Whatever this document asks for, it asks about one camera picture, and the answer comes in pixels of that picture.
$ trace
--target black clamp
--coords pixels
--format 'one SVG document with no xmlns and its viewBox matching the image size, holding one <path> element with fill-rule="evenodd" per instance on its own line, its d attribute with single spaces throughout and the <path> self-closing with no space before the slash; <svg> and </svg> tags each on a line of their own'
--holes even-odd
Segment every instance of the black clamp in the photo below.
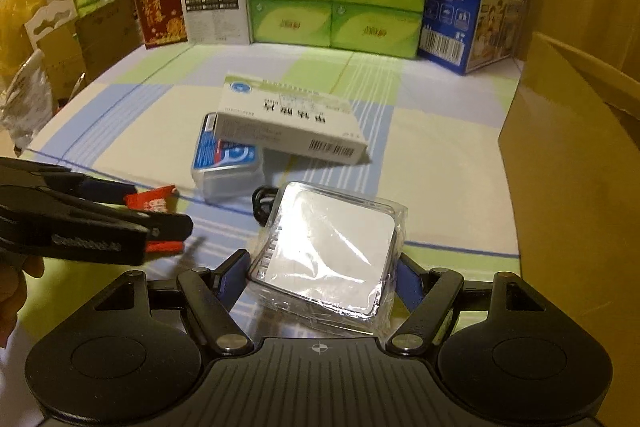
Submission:
<svg viewBox="0 0 640 427">
<path fill-rule="evenodd" d="M 130 184 L 70 169 L 0 158 L 0 263 L 21 267 L 27 255 L 138 266 L 147 241 L 184 241 L 184 214 L 111 208 L 135 194 Z"/>
</svg>

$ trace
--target screw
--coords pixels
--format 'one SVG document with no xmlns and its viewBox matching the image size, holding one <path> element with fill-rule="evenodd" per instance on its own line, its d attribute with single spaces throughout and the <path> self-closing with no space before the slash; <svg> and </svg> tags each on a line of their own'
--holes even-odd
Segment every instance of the screw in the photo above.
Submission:
<svg viewBox="0 0 640 427">
<path fill-rule="evenodd" d="M 246 337 L 238 335 L 237 333 L 227 333 L 226 335 L 222 335 L 216 339 L 218 347 L 228 353 L 238 351 L 248 343 L 249 341 Z"/>
<path fill-rule="evenodd" d="M 402 333 L 393 337 L 391 343 L 394 347 L 400 349 L 400 351 L 408 353 L 421 347 L 422 339 L 413 333 Z"/>
</svg>

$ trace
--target plastic-wrapped package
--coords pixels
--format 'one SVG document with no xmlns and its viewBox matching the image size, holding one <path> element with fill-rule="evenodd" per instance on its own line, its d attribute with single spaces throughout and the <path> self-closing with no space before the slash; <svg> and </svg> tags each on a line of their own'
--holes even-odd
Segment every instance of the plastic-wrapped package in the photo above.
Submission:
<svg viewBox="0 0 640 427">
<path fill-rule="evenodd" d="M 321 330 L 390 333 L 406 207 L 321 185 L 278 192 L 250 272 L 272 309 Z"/>
<path fill-rule="evenodd" d="M 0 107 L 0 126 L 9 131 L 11 140 L 20 149 L 25 149 L 53 117 L 53 95 L 43 57 L 42 51 L 36 50 L 22 65 Z"/>
</svg>

